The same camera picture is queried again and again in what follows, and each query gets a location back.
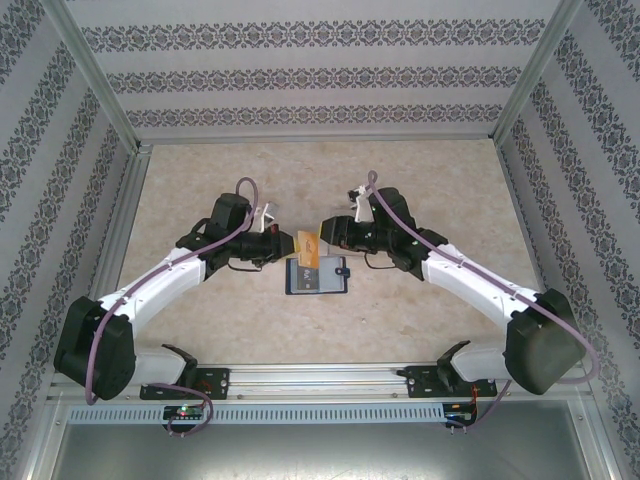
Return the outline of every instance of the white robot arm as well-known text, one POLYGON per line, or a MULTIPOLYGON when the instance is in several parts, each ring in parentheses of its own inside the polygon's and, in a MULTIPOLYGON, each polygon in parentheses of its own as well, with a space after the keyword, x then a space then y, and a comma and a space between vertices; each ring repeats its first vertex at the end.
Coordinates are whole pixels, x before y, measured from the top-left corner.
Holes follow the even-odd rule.
POLYGON ((542 394, 582 359, 585 348, 576 339, 515 298, 524 297, 575 328, 571 308, 563 295, 553 289, 539 293, 499 277, 465 257, 443 236, 416 228, 406 200, 397 189, 381 188, 378 193, 403 223, 437 248, 427 248, 402 230, 376 197, 368 198, 364 185, 349 192, 356 207, 355 218, 337 216, 325 220, 321 238, 347 250, 367 254, 386 252, 397 268, 449 290, 486 315, 504 333, 498 342, 466 341, 446 352, 438 361, 438 376, 447 387, 453 389, 456 382, 480 379, 515 380, 529 392, 542 394), (362 220, 369 217, 369 212, 372 221, 362 220), (506 294, 462 264, 476 267, 515 293, 506 294))
POLYGON ((260 269, 294 252, 293 238, 272 223, 277 206, 267 204, 260 209, 261 214, 254 217, 248 231, 217 248, 178 262, 181 257, 229 236, 243 224, 249 206, 249 201, 238 194, 223 194, 216 201, 211 217, 200 220, 191 232, 178 240, 176 248, 147 273, 97 301, 86 297, 74 301, 54 357, 56 369, 85 385, 94 332, 106 313, 121 302, 100 339, 92 391, 99 398, 109 400, 128 385, 162 383, 191 387, 197 368, 195 358, 172 345, 139 348, 135 339, 158 312, 228 265, 230 258, 251 261, 260 269), (163 268, 141 282, 149 273, 163 268), (139 288, 132 289, 138 284, 141 284, 139 288), (132 290, 134 293, 127 297, 127 292, 132 290))

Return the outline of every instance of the cable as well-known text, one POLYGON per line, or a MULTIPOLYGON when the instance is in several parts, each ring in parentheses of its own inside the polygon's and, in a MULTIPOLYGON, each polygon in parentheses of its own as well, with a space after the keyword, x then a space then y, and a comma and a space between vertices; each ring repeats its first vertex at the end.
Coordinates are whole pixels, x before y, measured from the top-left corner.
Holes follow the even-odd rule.
POLYGON ((191 394, 194 394, 194 395, 198 395, 203 400, 202 405, 204 406, 206 404, 209 407, 209 411, 207 412, 207 416, 202 421, 202 423, 199 423, 198 425, 196 425, 195 427, 193 427, 191 430, 189 430, 187 432, 176 432, 174 430, 171 430, 171 425, 173 424, 173 421, 175 419, 179 418, 179 417, 177 417, 175 415, 173 417, 171 417, 169 419, 169 423, 167 423, 167 431, 169 432, 169 436, 170 437, 173 437, 174 435, 178 435, 178 436, 180 436, 180 438, 184 438, 184 437, 188 437, 189 435, 193 435, 194 433, 197 433, 200 430, 202 430, 204 427, 206 427, 209 424, 209 422, 213 419, 213 402, 207 396, 206 393, 201 392, 199 390, 194 390, 192 388, 179 387, 178 385, 170 385, 168 383, 152 383, 151 386, 152 387, 157 387, 157 388, 166 388, 168 390, 176 390, 178 392, 185 392, 185 393, 191 393, 191 394))
POLYGON ((389 216, 398 224, 398 226, 400 228, 402 228, 405 232, 407 232, 409 235, 411 235, 413 238, 415 238, 418 242, 422 243, 428 249, 437 252, 438 255, 440 255, 441 257, 445 258, 446 260, 449 260, 450 262, 454 263, 455 265, 459 265, 459 266, 464 267, 467 270, 475 273, 480 278, 482 278, 483 280, 486 280, 491 285, 499 288, 500 290, 505 292, 510 297, 513 297, 513 298, 515 298, 517 300, 520 300, 522 303, 524 303, 528 307, 533 308, 538 313, 544 315, 548 319, 550 319, 553 322, 557 323, 558 326, 560 326, 563 330, 565 330, 566 332, 571 334, 571 336, 573 336, 578 342, 580 342, 580 344, 586 349, 586 351, 589 353, 589 356, 591 357, 591 371, 589 373, 587 373, 586 375, 584 375, 583 377, 569 378, 569 379, 564 379, 564 380, 560 379, 558 381, 558 383, 576 385, 576 384, 579 384, 579 383, 588 382, 589 380, 591 380, 591 379, 595 378, 596 376, 598 376, 598 374, 600 373, 600 359, 598 358, 598 353, 595 351, 593 346, 591 346, 591 344, 587 341, 587 339, 585 339, 580 334, 580 332, 578 332, 575 328, 573 328, 571 325, 569 325, 567 322, 562 320, 560 317, 558 317, 554 313, 552 313, 549 310, 547 310, 546 308, 541 307, 540 305, 532 302, 528 298, 520 295, 514 289, 510 288, 507 285, 504 285, 502 282, 496 280, 491 275, 489 275, 486 272, 482 271, 481 269, 477 268, 475 265, 470 265, 468 263, 463 262, 461 259, 456 258, 453 255, 450 255, 449 253, 440 250, 438 247, 433 245, 431 242, 429 242, 428 240, 425 240, 424 238, 422 238, 420 235, 418 235, 418 233, 413 231, 406 223, 404 223, 395 214, 395 212, 391 209, 391 207, 384 200, 384 198, 382 198, 382 195, 380 195, 380 192, 378 192, 378 189, 376 188, 376 185, 375 185, 376 180, 378 180, 377 172, 375 170, 370 170, 369 174, 367 175, 367 179, 369 181, 369 187, 371 188, 371 192, 378 199, 378 201, 380 202, 380 205, 382 205, 382 208, 385 209, 387 214, 389 214, 389 216))
MULTIPOLYGON (((256 185, 256 182, 252 178, 242 177, 240 180, 238 180, 238 183, 236 184, 236 193, 240 191, 240 187, 245 182, 248 182, 253 188, 253 203, 251 203, 251 209, 249 210, 249 213, 247 214, 247 217, 245 218, 242 225, 240 225, 236 230, 234 230, 232 233, 230 233, 223 239, 218 240, 217 242, 214 242, 211 245, 207 245, 206 247, 203 247, 194 252, 189 252, 188 254, 183 255, 182 257, 174 260, 173 262, 166 263, 165 265, 158 267, 156 270, 149 272, 147 275, 142 277, 138 282, 136 282, 129 290, 127 290, 122 295, 122 297, 116 300, 113 306, 107 311, 107 313, 105 313, 104 317, 102 317, 102 320, 100 321, 100 324, 98 325, 98 328, 96 329, 95 334, 93 336, 93 341, 91 342, 91 350, 89 352, 89 361, 87 363, 87 377, 85 379, 85 384, 84 384, 84 397, 88 405, 94 405, 98 399, 97 396, 95 397, 93 396, 93 391, 92 391, 93 373, 95 370, 96 356, 98 354, 98 346, 100 345, 100 339, 102 338, 104 329, 106 328, 109 320, 111 320, 111 317, 113 316, 113 314, 118 310, 118 308, 120 308, 122 305, 125 304, 127 299, 131 297, 131 295, 133 295, 136 291, 138 291, 149 280, 153 279, 154 277, 161 274, 165 270, 172 268, 174 265, 178 265, 182 262, 185 262, 190 258, 197 257, 198 255, 206 253, 210 250, 214 250, 220 247, 221 245, 224 245, 229 240, 235 238, 237 235, 247 230, 248 228, 251 228, 251 223, 253 222, 253 215, 256 211, 256 207, 258 206, 258 200, 259 200, 258 186, 256 185)), ((202 397, 203 395, 206 397, 205 394, 203 394, 198 390, 193 390, 185 387, 178 387, 176 385, 170 385, 169 387, 162 387, 162 388, 171 388, 173 390, 179 390, 182 392, 191 393, 193 395, 198 395, 199 397, 202 397)), ((213 404, 210 405, 210 411, 211 411, 211 415, 213 415, 213 404)))
POLYGON ((473 425, 468 426, 467 430, 477 428, 478 425, 484 422, 487 419, 487 417, 491 415, 491 413, 496 409, 496 407, 500 403, 500 400, 502 400, 502 398, 507 394, 507 390, 509 390, 510 386, 511 386, 511 380, 507 380, 507 383, 504 384, 504 387, 502 387, 502 390, 500 390, 500 393, 498 394, 498 396, 493 400, 493 402, 491 402, 491 405, 489 405, 489 408, 487 408, 487 410, 482 414, 480 418, 478 418, 473 423, 473 425))
POLYGON ((231 265, 231 261, 229 261, 229 263, 227 263, 227 267, 229 267, 229 270, 233 270, 234 272, 260 273, 262 271, 262 267, 260 267, 260 268, 234 267, 233 265, 231 265))
POLYGON ((373 265, 371 265, 369 263, 369 259, 367 258, 367 255, 369 255, 368 253, 364 254, 364 263, 367 264, 367 267, 369 267, 371 270, 389 270, 391 268, 396 268, 395 266, 390 266, 390 267, 374 267, 373 265))
POLYGON ((471 415, 473 415, 478 411, 478 387, 476 387, 475 383, 471 387, 471 395, 472 395, 471 404, 473 405, 473 412, 471 412, 471 415))

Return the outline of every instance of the enclosure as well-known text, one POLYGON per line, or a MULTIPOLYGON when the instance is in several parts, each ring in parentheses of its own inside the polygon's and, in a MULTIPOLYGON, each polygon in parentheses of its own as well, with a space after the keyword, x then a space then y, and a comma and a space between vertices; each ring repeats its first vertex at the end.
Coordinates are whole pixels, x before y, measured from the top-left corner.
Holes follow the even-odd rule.
POLYGON ((2 0, 0 478, 640 477, 638 8, 2 0), (345 295, 285 295, 284 261, 225 269, 140 333, 229 368, 200 440, 158 426, 176 402, 128 387, 89 407, 54 372, 71 302, 156 265, 240 177, 295 233, 348 209, 370 169, 418 226, 564 294, 598 377, 514 386, 451 435, 443 405, 470 399, 416 401, 395 372, 503 332, 334 247, 345 295))

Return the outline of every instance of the wall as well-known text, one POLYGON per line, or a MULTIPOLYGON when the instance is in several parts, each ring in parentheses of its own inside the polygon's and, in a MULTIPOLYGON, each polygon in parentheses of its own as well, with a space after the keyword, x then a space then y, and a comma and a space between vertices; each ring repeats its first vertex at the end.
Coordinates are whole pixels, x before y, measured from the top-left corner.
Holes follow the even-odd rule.
POLYGON ((548 286, 602 359, 596 400, 640 477, 640 2, 585 2, 501 146, 548 286))
POLYGON ((558 1, 68 6, 146 140, 491 132, 558 1))
POLYGON ((70 299, 87 294, 128 155, 41 5, 0 0, 0 479, 44 401, 70 299))

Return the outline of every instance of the floor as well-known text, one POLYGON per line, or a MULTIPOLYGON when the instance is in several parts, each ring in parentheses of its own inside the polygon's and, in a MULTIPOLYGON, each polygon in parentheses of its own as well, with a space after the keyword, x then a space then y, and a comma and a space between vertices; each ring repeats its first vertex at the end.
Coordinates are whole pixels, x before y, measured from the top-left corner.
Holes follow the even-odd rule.
MULTIPOLYGON (((295 236, 348 209, 347 190, 369 169, 378 186, 400 190, 418 226, 536 287, 491 140, 156 146, 121 285, 160 261, 244 175, 258 183, 261 203, 280 205, 278 223, 295 236)), ((346 295, 286 296, 284 261, 259 274, 224 269, 167 307, 137 341, 172 343, 200 363, 351 363, 434 361, 460 340, 501 336, 439 287, 399 270, 369 270, 361 257, 347 263, 346 295)))

